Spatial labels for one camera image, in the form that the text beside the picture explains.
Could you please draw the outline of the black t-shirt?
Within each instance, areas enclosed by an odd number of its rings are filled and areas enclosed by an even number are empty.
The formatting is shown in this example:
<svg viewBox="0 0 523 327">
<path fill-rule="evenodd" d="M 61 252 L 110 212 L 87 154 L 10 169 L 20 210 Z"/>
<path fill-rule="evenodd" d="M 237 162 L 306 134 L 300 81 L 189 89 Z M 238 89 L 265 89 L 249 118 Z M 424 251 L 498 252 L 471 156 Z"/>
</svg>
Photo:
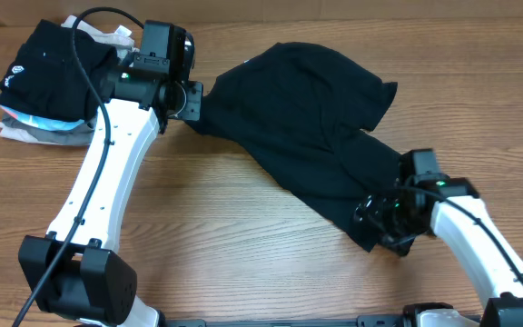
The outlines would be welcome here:
<svg viewBox="0 0 523 327">
<path fill-rule="evenodd" d="M 397 91 L 330 48 L 278 43 L 218 76 L 190 126 L 242 146 L 279 186 L 369 252 L 379 236 L 353 215 L 399 176 L 399 153 L 371 136 Z"/>
</svg>

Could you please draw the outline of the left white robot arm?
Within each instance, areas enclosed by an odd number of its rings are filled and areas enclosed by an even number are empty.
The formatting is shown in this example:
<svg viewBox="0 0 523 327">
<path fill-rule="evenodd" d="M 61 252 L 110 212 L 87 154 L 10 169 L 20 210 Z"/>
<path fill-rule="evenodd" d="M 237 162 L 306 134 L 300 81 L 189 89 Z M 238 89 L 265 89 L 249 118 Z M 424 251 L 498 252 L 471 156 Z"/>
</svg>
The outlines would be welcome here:
<svg viewBox="0 0 523 327">
<path fill-rule="evenodd" d="M 32 304 L 87 326 L 163 326 L 137 294 L 137 273 L 119 254 L 123 214 L 140 165 L 170 119 L 196 121 L 202 83 L 191 66 L 116 66 L 96 93 L 94 137 L 64 206 L 45 236 L 26 236 L 18 261 Z"/>
</svg>

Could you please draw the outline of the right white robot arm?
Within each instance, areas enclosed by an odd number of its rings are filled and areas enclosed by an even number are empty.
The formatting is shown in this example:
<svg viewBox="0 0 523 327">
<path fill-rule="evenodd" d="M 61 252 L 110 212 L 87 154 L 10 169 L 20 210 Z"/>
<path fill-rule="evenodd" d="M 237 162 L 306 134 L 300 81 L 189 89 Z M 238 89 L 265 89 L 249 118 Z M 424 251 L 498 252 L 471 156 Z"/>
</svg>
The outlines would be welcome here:
<svg viewBox="0 0 523 327">
<path fill-rule="evenodd" d="M 408 177 L 367 196 L 353 222 L 372 229 L 381 245 L 404 255 L 428 233 L 443 241 L 470 279 L 483 307 L 481 326 L 523 326 L 523 261 L 489 216 L 466 178 L 443 173 Z"/>
</svg>

